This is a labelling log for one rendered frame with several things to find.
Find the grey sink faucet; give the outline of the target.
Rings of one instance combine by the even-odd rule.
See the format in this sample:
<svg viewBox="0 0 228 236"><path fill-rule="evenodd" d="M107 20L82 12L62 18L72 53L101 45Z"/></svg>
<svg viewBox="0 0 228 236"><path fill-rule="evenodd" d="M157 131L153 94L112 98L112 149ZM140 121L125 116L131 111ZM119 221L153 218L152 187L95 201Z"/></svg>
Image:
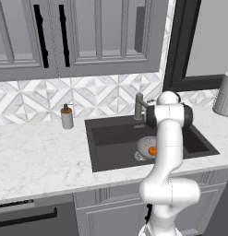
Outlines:
<svg viewBox="0 0 228 236"><path fill-rule="evenodd" d="M134 114L135 120L141 119L142 108L146 109L148 119L153 119L155 117L155 106L149 105L147 102L145 102L143 100L142 93L137 93L135 100L135 114Z"/></svg>

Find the dark grey sink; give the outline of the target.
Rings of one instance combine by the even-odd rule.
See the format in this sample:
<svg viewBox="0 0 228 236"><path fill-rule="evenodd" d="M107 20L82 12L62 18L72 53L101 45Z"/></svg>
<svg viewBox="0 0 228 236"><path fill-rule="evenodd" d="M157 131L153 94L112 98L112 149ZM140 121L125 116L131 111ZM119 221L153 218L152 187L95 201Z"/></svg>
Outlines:
<svg viewBox="0 0 228 236"><path fill-rule="evenodd" d="M136 160L137 142L144 136L156 136L144 119L132 115L85 121L93 172L117 170L153 164L154 159ZM219 155L220 152L190 125L183 129L184 159Z"/></svg>

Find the white colander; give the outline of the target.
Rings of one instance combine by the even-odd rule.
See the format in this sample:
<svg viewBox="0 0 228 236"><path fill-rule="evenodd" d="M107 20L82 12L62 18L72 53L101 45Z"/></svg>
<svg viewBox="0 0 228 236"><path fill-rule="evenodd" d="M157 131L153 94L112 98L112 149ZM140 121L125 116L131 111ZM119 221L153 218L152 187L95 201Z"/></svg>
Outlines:
<svg viewBox="0 0 228 236"><path fill-rule="evenodd" d="M156 155L152 156L149 153L149 147L156 147L156 137L155 136L144 136L137 142L137 151L135 153L135 158L137 160L149 160L155 159Z"/></svg>

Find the grey soap dispenser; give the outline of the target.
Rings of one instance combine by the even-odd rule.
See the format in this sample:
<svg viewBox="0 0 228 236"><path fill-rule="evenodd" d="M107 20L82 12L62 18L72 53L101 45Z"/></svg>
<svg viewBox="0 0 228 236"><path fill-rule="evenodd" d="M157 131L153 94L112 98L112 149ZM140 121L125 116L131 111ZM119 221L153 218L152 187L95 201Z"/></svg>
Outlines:
<svg viewBox="0 0 228 236"><path fill-rule="evenodd" d="M67 103L61 109L61 119L64 129L72 129L74 127L72 109L69 108Z"/></svg>

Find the grey base cupboard door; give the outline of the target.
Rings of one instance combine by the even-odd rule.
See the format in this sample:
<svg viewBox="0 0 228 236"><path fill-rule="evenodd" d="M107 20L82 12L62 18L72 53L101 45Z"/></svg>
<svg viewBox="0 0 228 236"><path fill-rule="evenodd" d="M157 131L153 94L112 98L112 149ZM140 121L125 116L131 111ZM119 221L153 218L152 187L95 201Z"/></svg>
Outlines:
<svg viewBox="0 0 228 236"><path fill-rule="evenodd" d="M228 169L189 174L185 178L197 182L201 196L195 205L177 215L175 226L183 236L199 236L204 233L219 203L228 182Z"/></svg>
<svg viewBox="0 0 228 236"><path fill-rule="evenodd" d="M79 236L138 236L148 208L138 183L74 193Z"/></svg>

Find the grey cylindrical canister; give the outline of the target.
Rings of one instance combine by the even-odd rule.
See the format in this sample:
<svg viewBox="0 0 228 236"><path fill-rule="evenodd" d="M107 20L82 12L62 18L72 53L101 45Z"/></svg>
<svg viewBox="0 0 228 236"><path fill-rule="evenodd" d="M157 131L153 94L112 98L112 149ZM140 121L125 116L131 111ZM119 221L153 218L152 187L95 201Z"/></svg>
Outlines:
<svg viewBox="0 0 228 236"><path fill-rule="evenodd" d="M212 110L221 116L228 117L228 72L222 78L221 87L216 95Z"/></svg>

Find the grey dishwasher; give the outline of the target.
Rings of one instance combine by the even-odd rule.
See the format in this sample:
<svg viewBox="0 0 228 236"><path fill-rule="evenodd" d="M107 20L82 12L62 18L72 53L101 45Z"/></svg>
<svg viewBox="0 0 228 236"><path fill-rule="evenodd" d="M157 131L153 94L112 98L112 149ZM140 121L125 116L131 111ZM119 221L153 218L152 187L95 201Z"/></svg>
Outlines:
<svg viewBox="0 0 228 236"><path fill-rule="evenodd" d="M0 236L78 236L72 194L0 204Z"/></svg>

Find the grey wall cupboard door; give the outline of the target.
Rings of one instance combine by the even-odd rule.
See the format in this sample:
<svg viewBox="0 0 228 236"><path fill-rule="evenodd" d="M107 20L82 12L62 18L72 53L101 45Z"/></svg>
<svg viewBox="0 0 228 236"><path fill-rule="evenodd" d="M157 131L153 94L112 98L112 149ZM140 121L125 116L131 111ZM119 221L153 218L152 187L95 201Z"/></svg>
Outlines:
<svg viewBox="0 0 228 236"><path fill-rule="evenodd" d="M34 15L39 5L48 51L49 67L43 67ZM0 82L58 77L50 0L0 0Z"/></svg>
<svg viewBox="0 0 228 236"><path fill-rule="evenodd" d="M64 5L70 67L63 53ZM169 0L50 0L60 77L160 70Z"/></svg>

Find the black window frame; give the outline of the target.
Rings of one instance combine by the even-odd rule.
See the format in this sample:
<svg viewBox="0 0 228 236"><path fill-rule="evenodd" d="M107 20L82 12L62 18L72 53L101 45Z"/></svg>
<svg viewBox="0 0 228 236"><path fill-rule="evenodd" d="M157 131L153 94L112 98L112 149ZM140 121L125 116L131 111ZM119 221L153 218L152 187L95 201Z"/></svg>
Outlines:
<svg viewBox="0 0 228 236"><path fill-rule="evenodd" d="M218 89L222 83L223 74L186 76L201 1L176 0L163 91Z"/></svg>

